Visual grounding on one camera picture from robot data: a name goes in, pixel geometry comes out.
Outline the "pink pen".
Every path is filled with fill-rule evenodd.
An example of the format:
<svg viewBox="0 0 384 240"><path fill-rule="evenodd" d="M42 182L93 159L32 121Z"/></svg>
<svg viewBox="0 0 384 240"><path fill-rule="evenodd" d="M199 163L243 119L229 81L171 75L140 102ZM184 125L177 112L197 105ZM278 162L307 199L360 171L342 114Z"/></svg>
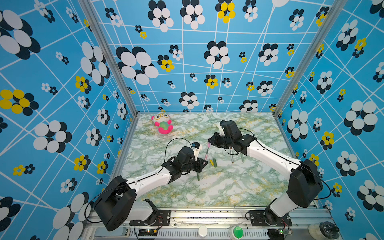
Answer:
<svg viewBox="0 0 384 240"><path fill-rule="evenodd" d="M205 161L207 161L207 159L208 159L209 149L210 149L210 148L207 147L206 154L205 154Z"/></svg>

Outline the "white marker pen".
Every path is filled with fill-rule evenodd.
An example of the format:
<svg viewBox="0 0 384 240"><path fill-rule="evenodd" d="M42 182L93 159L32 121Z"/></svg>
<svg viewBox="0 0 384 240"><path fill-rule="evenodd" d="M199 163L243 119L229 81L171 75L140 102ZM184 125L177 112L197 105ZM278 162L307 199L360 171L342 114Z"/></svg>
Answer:
<svg viewBox="0 0 384 240"><path fill-rule="evenodd" d="M233 149L230 148L230 153L231 153L231 162L232 164L234 163L234 157L233 157Z"/></svg>

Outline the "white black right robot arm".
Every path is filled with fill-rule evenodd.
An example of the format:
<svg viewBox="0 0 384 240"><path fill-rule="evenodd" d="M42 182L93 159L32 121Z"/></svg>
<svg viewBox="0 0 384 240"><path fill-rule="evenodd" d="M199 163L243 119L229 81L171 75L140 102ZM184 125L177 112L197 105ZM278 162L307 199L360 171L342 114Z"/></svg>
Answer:
<svg viewBox="0 0 384 240"><path fill-rule="evenodd" d="M323 190L314 162L291 158L264 145L252 134L243 135L234 121L223 120L218 128L220 131L208 139L212 146L259 160L289 180L287 191L265 208L264 221L268 225L277 225L297 208L307 208Z"/></svg>

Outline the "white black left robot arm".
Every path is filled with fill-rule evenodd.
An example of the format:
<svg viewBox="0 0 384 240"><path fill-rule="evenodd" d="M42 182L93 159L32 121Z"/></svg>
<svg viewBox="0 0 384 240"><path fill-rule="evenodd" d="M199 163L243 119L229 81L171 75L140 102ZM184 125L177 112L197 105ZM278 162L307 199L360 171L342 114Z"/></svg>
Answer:
<svg viewBox="0 0 384 240"><path fill-rule="evenodd" d="M208 164L199 157L202 148L194 142L191 147L182 147L175 157L148 174L128 180L122 176L115 177L93 204L107 231L114 231L125 221L152 225L159 220L159 209L155 204L148 199L140 202L137 198L190 172L202 172Z"/></svg>

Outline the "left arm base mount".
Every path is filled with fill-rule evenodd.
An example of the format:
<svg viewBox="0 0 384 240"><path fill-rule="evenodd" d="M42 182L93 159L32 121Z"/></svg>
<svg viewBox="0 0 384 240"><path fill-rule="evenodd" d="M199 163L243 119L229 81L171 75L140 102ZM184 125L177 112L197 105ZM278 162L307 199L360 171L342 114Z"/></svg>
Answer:
<svg viewBox="0 0 384 240"><path fill-rule="evenodd" d="M171 210L159 210L155 204L149 200L145 199L145 202L151 207L151 214L143 221L144 225L153 226L157 225L158 227L169 226L171 220Z"/></svg>

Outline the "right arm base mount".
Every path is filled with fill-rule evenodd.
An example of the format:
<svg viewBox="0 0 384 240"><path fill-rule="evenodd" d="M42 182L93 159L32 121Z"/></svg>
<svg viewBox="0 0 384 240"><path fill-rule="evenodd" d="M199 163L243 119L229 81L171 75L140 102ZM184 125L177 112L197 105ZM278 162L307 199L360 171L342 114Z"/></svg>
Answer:
<svg viewBox="0 0 384 240"><path fill-rule="evenodd" d="M292 220L289 214L283 217L277 217L272 212L263 210L251 210L246 213L246 219L249 220L253 227L291 227Z"/></svg>

